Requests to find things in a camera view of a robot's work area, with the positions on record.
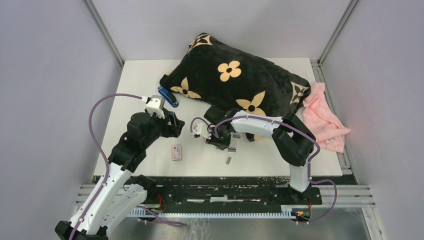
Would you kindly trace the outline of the blue stapler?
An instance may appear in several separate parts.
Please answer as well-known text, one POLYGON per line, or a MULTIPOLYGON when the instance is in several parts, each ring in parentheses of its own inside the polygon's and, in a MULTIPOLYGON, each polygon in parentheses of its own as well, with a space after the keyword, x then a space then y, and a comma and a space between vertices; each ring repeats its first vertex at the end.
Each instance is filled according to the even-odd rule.
POLYGON ((177 108, 179 106, 179 102, 177 98, 173 95, 172 92, 169 92, 166 88, 163 86, 159 86, 157 88, 158 93, 173 107, 177 108))

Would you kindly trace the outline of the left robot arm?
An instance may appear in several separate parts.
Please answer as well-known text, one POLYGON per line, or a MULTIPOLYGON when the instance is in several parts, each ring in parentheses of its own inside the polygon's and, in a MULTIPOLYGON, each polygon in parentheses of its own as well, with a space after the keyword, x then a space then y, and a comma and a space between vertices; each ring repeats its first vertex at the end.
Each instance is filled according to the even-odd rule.
POLYGON ((145 202, 156 200, 158 191, 151 179, 132 183, 128 192, 115 200, 124 183, 130 179, 139 164, 146 158, 147 149, 158 138, 178 138, 185 125, 172 111, 164 118, 156 114, 138 112, 131 116, 126 132, 113 147, 100 177, 86 201, 68 221, 60 221, 55 232, 62 240, 107 240, 121 221, 145 202))

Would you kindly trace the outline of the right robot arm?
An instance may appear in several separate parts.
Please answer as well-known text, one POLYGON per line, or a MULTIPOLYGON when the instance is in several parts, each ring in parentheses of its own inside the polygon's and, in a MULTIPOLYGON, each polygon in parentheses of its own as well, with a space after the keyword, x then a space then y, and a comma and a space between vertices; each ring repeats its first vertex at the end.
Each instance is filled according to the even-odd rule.
POLYGON ((302 204, 309 198, 311 161, 321 148, 316 137, 294 113, 285 116, 262 116, 236 108, 223 111, 211 106, 205 120, 190 128, 194 137, 220 150, 229 148, 231 134, 245 133, 270 139, 289 165, 289 199, 302 204))

